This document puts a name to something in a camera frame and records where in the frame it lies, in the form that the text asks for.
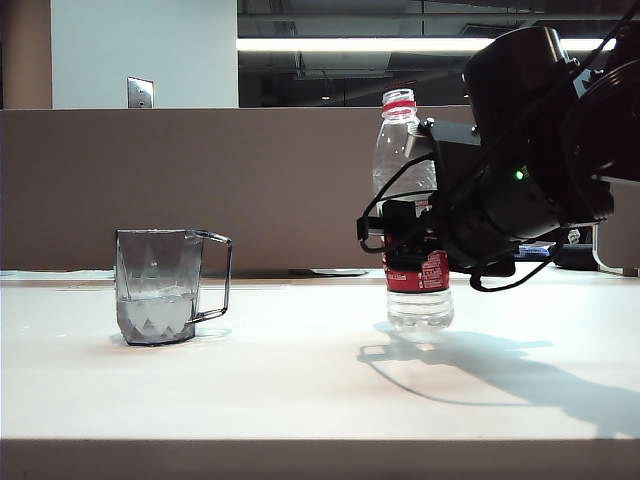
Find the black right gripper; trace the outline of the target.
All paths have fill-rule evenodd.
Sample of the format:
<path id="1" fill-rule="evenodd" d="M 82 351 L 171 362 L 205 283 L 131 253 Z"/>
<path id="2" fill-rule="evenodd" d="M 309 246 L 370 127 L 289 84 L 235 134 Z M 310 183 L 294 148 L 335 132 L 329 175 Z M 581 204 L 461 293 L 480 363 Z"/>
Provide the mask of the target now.
<path id="1" fill-rule="evenodd" d="M 485 276 L 515 273 L 515 245 L 489 220 L 476 192 L 479 145 L 436 142 L 433 146 L 438 191 L 431 202 L 439 213 L 436 236 L 448 254 L 449 267 L 470 274 L 484 260 L 492 262 Z M 420 270 L 434 251 L 434 236 L 419 223 L 414 202 L 387 200 L 382 213 L 363 214 L 356 221 L 360 248 L 382 253 L 390 270 Z"/>

